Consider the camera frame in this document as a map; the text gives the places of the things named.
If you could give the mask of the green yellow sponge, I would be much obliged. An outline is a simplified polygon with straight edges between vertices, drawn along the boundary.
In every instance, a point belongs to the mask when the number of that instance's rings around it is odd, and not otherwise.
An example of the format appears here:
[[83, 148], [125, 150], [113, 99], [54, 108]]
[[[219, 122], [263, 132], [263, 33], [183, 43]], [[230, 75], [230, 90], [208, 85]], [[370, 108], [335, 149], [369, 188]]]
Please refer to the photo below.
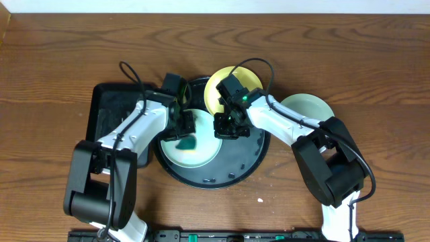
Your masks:
[[191, 151], [194, 150], [196, 146], [196, 137], [194, 135], [187, 135], [175, 145], [175, 148], [181, 151]]

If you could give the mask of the light green plate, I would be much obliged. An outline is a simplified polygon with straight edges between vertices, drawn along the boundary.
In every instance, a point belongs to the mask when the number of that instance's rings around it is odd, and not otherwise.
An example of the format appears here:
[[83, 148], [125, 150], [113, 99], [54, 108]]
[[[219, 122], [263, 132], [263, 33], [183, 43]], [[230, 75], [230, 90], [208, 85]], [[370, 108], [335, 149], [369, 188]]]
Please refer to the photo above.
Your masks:
[[307, 93], [291, 95], [281, 101], [281, 104], [306, 117], [322, 121], [335, 115], [331, 107], [324, 100]]
[[191, 151], [181, 151], [175, 145], [181, 140], [161, 141], [161, 150], [172, 163], [184, 168], [201, 167], [218, 154], [222, 140], [214, 136], [214, 117], [206, 111], [190, 109], [193, 112], [197, 146]]

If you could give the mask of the yellow plate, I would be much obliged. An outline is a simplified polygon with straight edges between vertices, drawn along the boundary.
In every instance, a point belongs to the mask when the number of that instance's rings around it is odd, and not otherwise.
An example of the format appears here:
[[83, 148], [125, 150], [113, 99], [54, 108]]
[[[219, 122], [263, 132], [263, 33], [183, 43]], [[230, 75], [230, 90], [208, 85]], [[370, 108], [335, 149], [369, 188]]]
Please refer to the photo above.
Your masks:
[[[219, 99], [221, 98], [220, 93], [216, 89], [216, 86], [227, 77], [230, 72], [233, 70], [234, 66], [224, 67], [218, 71], [216, 71], [208, 80], [205, 89], [204, 89], [204, 103], [206, 105], [207, 110], [211, 115], [215, 113], [223, 113], [224, 106], [220, 104]], [[262, 83], [258, 76], [254, 74], [251, 70], [238, 67], [232, 73], [241, 83], [243, 87], [246, 87], [249, 91], [254, 90], [255, 88], [262, 89]]]

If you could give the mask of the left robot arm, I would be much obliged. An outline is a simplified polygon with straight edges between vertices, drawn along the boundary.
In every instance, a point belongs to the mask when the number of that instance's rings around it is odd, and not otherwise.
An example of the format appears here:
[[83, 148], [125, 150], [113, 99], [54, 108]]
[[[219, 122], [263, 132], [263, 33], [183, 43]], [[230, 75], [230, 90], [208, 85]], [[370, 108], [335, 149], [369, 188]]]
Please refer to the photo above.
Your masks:
[[147, 224], [134, 211], [139, 156], [159, 136], [178, 140], [194, 132], [183, 92], [145, 91], [132, 113], [109, 134], [76, 144], [64, 213], [93, 225], [98, 241], [144, 241]]

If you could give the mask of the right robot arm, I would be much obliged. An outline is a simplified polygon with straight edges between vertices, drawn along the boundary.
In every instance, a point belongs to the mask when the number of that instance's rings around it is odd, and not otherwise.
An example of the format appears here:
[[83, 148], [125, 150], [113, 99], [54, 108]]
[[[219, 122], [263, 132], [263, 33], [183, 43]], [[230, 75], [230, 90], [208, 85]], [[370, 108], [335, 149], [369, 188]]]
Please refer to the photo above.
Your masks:
[[260, 88], [216, 91], [224, 106], [214, 115], [216, 137], [236, 139], [255, 127], [291, 147], [306, 187], [322, 204], [323, 235], [331, 241], [354, 241], [359, 233], [356, 205], [375, 192], [360, 196], [363, 181], [376, 179], [344, 123], [299, 114]]

